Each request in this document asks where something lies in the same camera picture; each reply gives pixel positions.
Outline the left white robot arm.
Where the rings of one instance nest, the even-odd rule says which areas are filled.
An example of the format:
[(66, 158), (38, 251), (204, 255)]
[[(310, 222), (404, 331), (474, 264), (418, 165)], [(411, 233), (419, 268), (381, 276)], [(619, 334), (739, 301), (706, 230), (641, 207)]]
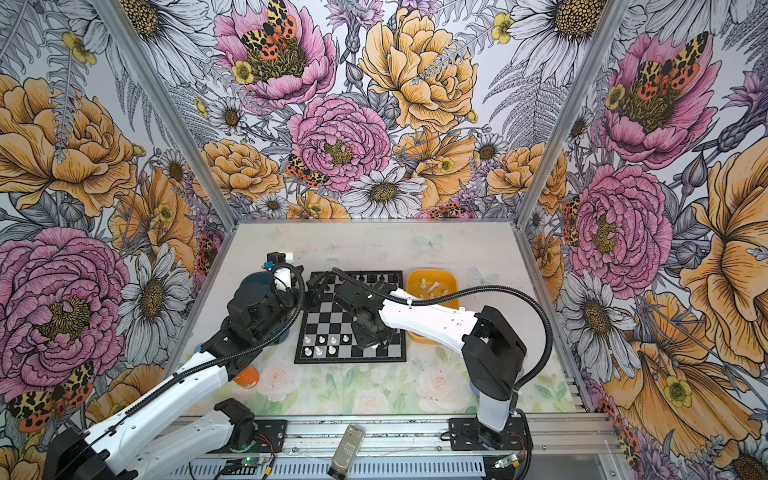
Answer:
[(227, 304), (220, 329), (198, 352), (127, 408), (48, 447), (45, 479), (141, 479), (161, 446), (156, 437), (203, 397), (243, 373), (305, 311), (322, 301), (325, 273), (304, 280), (289, 255), (272, 252)]

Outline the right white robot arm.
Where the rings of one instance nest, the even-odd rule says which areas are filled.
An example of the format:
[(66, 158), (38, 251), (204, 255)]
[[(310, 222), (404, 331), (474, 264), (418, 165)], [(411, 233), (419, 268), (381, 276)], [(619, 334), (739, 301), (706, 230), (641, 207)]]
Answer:
[(399, 330), (412, 332), (459, 354), (478, 391), (474, 437), (489, 449), (508, 438), (527, 347), (503, 314), (485, 306), (478, 312), (452, 309), (439, 300), (421, 300), (391, 284), (362, 283), (335, 268), (342, 279), (334, 303), (353, 317), (352, 330), (363, 348), (388, 343)]

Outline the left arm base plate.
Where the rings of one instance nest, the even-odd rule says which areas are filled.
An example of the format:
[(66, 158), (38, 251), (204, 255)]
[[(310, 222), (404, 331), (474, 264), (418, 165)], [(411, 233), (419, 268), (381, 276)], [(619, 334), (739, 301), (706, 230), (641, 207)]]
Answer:
[(236, 425), (223, 446), (211, 454), (281, 453), (286, 439), (286, 420), (257, 419)]

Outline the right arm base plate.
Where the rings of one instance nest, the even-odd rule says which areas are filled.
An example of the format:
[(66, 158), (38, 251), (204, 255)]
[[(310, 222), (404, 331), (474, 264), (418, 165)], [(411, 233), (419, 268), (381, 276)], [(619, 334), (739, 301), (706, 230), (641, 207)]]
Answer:
[(508, 419), (501, 432), (481, 424), (476, 418), (448, 419), (448, 430), (441, 435), (453, 451), (528, 451), (533, 448), (528, 422), (520, 416)]

